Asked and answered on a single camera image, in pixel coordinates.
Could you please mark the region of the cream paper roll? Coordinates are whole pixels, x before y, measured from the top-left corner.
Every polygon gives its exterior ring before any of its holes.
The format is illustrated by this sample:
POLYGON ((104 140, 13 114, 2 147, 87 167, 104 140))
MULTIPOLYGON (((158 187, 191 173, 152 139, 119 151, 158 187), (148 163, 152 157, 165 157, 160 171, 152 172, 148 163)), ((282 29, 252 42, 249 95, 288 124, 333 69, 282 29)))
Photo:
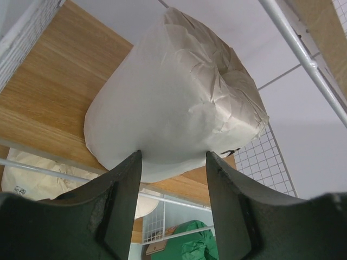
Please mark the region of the cream paper roll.
MULTIPOLYGON (((13 148, 9 149, 7 159, 17 163, 45 168, 47 170, 85 178, 88 180, 98 177, 98 175, 95 173, 81 170, 73 166, 65 165, 13 148)), ((54 199, 63 193, 80 187, 81 185, 83 185, 82 182, 54 177, 43 173, 10 166, 4 167, 1 181, 1 189, 3 192, 12 192, 32 200, 54 199)))

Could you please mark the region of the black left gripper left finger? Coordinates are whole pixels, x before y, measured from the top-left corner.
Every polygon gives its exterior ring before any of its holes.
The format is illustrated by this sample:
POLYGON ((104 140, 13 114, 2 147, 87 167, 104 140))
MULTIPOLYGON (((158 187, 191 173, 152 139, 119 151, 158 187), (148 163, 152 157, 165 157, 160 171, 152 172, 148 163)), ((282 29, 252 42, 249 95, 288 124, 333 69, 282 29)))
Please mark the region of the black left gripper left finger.
POLYGON ((1 193, 1 259, 127 259, 141 176, 136 151, 53 200, 1 193))

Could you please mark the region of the unwrapped white paper roll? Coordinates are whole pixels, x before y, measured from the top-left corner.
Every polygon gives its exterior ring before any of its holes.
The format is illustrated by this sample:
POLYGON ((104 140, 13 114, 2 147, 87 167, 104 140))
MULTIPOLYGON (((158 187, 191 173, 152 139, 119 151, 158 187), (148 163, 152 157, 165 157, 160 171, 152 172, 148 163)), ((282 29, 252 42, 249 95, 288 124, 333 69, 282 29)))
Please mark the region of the unwrapped white paper roll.
POLYGON ((159 200, 138 196, 135 219, 150 214, 159 204, 159 200))

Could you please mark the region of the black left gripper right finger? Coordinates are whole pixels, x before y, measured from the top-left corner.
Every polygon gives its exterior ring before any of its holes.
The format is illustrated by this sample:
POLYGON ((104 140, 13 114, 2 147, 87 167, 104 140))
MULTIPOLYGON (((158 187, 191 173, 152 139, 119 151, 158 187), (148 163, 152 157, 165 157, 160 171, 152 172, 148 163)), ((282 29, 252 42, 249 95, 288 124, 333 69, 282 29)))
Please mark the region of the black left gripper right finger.
POLYGON ((346 259, 346 193, 304 200, 206 153, 220 259, 346 259))

